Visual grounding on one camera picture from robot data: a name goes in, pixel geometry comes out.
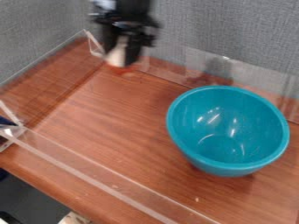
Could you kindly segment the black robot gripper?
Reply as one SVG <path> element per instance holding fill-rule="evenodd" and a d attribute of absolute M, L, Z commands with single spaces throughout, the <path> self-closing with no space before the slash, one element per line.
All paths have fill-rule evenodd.
<path fill-rule="evenodd" d="M 94 21 L 102 24 L 106 55 L 123 51 L 119 38 L 129 36 L 126 43 L 126 66 L 138 60 L 143 46 L 153 46 L 161 25 L 151 16 L 154 0 L 90 0 Z"/>

